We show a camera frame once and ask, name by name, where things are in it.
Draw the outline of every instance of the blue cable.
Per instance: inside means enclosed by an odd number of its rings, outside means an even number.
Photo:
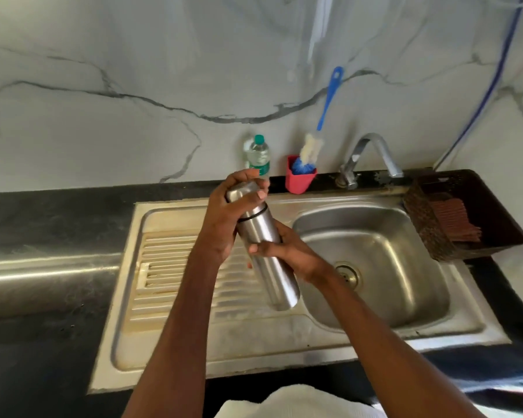
[[[513,36],[515,35],[515,30],[517,29],[517,24],[519,23],[519,18],[521,17],[522,10],[523,10],[523,6],[519,6],[515,9],[515,13],[513,15],[513,19],[511,20],[511,25],[509,27],[508,35],[506,36],[504,45],[502,46],[502,53],[500,56],[500,61],[498,62],[498,65],[496,67],[496,73],[494,74],[494,77],[492,78],[492,82],[490,83],[490,86],[488,87],[486,94],[484,94],[484,97],[482,98],[482,101],[479,104],[479,108],[476,109],[471,120],[469,121],[467,126],[465,126],[465,129],[459,135],[459,137],[455,140],[455,142],[450,147],[450,149],[446,152],[446,154],[444,154],[444,156],[438,162],[438,164],[436,164],[436,166],[434,167],[434,171],[436,171],[442,165],[442,163],[446,160],[446,158],[449,157],[449,155],[453,152],[453,150],[459,144],[459,142],[461,142],[461,140],[467,135],[469,129],[474,125],[474,122],[476,121],[476,119],[478,119],[479,116],[481,115],[482,110],[484,110],[484,107],[487,105],[488,100],[490,99],[490,96],[492,95],[496,86],[500,82],[500,79],[502,77],[502,72],[504,71],[504,66],[505,66],[506,60],[508,59],[509,48],[511,47],[511,42],[513,41]]]

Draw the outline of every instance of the sink drain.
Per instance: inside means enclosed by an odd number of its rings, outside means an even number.
[[[350,262],[336,262],[335,270],[345,279],[351,289],[355,290],[359,286],[360,273]]]

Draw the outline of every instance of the brown plastic tray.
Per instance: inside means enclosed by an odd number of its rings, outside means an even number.
[[[480,242],[451,242],[442,230],[430,201],[449,194],[461,199],[469,221],[482,230]],[[437,261],[489,256],[523,245],[523,230],[472,170],[437,172],[417,177],[403,203],[430,256]]]

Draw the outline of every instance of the thermos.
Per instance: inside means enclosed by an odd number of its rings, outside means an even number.
[[[227,191],[226,200],[234,202],[258,190],[260,188],[254,181],[241,182]],[[238,220],[237,230],[246,247],[263,241],[281,243],[281,237],[265,202],[244,213]],[[277,257],[255,255],[250,258],[254,271],[269,296],[271,306],[278,311],[295,306],[300,298],[300,290],[293,270]]]

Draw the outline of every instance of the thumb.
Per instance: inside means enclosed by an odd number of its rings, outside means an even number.
[[[273,242],[260,242],[259,244],[251,244],[248,247],[248,252],[252,255],[259,256],[276,256],[286,261],[288,256],[288,249],[286,245],[275,244]]]
[[[258,190],[257,192],[250,192],[244,195],[242,198],[237,199],[235,202],[231,202],[227,205],[227,209],[230,214],[238,219],[246,211],[253,210],[267,197],[265,190]]]

